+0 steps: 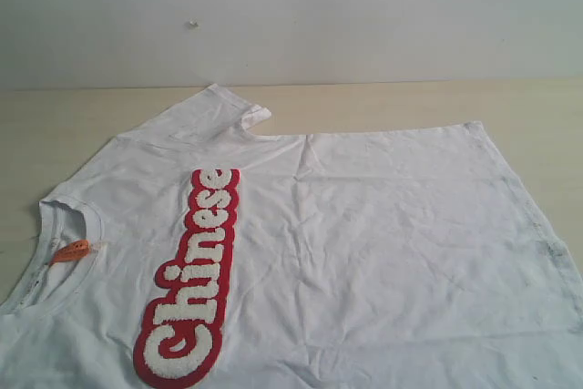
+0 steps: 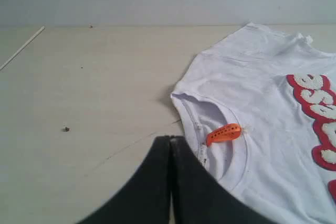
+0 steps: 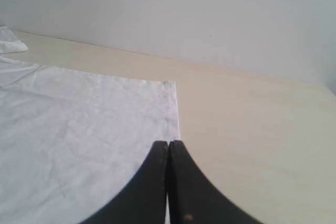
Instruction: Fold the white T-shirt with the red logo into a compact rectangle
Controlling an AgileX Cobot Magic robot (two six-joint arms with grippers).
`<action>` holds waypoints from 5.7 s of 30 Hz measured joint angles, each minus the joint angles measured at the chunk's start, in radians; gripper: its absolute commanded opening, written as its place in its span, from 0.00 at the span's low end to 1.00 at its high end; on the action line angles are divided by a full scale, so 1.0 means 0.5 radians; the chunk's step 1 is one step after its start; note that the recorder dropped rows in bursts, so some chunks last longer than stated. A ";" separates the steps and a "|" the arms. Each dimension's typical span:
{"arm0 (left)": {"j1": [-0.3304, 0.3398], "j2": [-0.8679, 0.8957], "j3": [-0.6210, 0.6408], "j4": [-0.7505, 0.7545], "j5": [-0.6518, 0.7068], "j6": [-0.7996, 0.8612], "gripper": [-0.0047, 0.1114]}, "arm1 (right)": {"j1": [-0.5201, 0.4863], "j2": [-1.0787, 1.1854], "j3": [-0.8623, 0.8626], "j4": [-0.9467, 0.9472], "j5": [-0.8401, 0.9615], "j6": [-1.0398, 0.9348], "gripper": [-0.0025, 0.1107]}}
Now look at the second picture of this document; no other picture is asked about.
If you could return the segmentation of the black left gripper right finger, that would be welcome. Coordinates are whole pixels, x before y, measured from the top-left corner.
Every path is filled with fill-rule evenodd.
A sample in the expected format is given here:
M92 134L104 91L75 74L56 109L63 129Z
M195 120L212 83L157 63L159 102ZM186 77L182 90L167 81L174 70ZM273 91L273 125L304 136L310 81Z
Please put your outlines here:
M225 190L182 136L170 138L170 170L175 223L270 223Z

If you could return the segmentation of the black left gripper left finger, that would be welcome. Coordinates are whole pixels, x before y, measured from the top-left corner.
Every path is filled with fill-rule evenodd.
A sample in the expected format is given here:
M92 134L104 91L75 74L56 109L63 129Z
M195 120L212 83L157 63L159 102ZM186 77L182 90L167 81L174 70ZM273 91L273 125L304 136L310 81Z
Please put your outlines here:
M136 172L98 210L80 223L169 223L170 136L158 136Z

